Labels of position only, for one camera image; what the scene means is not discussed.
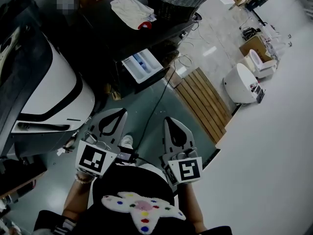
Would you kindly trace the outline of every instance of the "hand-held gripper device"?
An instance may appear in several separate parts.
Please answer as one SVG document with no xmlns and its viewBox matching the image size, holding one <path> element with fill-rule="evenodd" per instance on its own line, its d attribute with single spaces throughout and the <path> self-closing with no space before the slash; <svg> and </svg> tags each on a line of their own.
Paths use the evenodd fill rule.
<svg viewBox="0 0 313 235">
<path fill-rule="evenodd" d="M 174 186 L 197 181 L 202 176 L 202 158 L 194 145 L 193 135 L 185 125 L 174 118 L 165 118 L 165 154 L 161 161 Z"/>
<path fill-rule="evenodd" d="M 113 162 L 135 163 L 138 154 L 119 146 L 127 119 L 126 109 L 110 109 L 97 114 L 80 140 L 76 157 L 79 171 L 102 178 Z M 174 118 L 164 120 L 165 154 L 162 167 L 171 183 L 177 185 L 199 180 L 202 159 L 197 155 L 191 131 Z"/>
</svg>

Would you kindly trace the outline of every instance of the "white star-shaped patch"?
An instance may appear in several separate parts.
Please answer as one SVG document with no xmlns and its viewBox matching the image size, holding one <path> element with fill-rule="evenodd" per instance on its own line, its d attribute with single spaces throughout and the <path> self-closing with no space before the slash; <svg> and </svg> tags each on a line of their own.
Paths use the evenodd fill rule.
<svg viewBox="0 0 313 235">
<path fill-rule="evenodd" d="M 111 211 L 130 213 L 141 234 L 151 234 L 160 217 L 185 220 L 185 215 L 169 202 L 159 198 L 146 198 L 135 192 L 119 192 L 120 197 L 104 196 L 102 204 Z"/>
</svg>

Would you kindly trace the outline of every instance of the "black shirt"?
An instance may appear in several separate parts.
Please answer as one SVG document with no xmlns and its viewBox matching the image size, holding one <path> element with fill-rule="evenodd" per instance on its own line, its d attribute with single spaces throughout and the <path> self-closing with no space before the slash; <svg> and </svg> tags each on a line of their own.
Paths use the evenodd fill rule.
<svg viewBox="0 0 313 235">
<path fill-rule="evenodd" d="M 75 235 L 87 234 L 141 234 L 135 227 L 129 213 L 111 211 L 101 202 L 103 196 L 118 196 L 118 192 L 135 192 L 149 198 L 159 198 L 174 203 L 174 195 L 169 185 L 159 175 L 134 166 L 112 165 L 102 179 L 96 179 L 93 184 L 93 205 L 81 214 L 76 227 L 69 231 Z M 47 228 L 55 231 L 62 226 L 64 217 L 52 212 L 41 211 L 35 229 Z M 152 234 L 191 234 L 195 235 L 192 223 L 174 217 L 161 217 Z M 231 235 L 229 227 L 218 227 L 202 234 Z"/>
</svg>

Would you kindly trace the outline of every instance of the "black stripe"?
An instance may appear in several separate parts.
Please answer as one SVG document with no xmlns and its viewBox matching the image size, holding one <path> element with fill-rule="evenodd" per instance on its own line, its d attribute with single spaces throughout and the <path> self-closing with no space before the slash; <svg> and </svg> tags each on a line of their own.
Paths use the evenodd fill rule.
<svg viewBox="0 0 313 235">
<path fill-rule="evenodd" d="M 70 120 L 70 121 L 80 121 L 79 119 L 73 119 L 73 118 L 68 118 L 67 120 Z"/>
<path fill-rule="evenodd" d="M 17 120 L 30 122 L 43 122 L 51 118 L 52 116 L 56 115 L 61 110 L 63 110 L 66 106 L 68 106 L 78 97 L 78 95 L 83 89 L 83 81 L 82 78 L 80 77 L 80 74 L 75 72 L 75 75 L 76 75 L 76 84 L 73 90 L 69 94 L 67 94 L 67 96 L 63 98 L 59 103 L 57 103 L 53 108 L 51 108 L 46 113 L 40 115 L 20 113 Z"/>
</svg>

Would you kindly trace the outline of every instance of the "white towel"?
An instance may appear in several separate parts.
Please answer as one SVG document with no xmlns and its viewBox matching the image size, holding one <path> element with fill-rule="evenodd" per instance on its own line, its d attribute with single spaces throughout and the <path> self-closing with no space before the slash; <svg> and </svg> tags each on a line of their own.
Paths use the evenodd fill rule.
<svg viewBox="0 0 313 235">
<path fill-rule="evenodd" d="M 111 8 L 132 29 L 138 30 L 144 22 L 156 20 L 154 10 L 138 0 L 113 0 Z"/>
</svg>

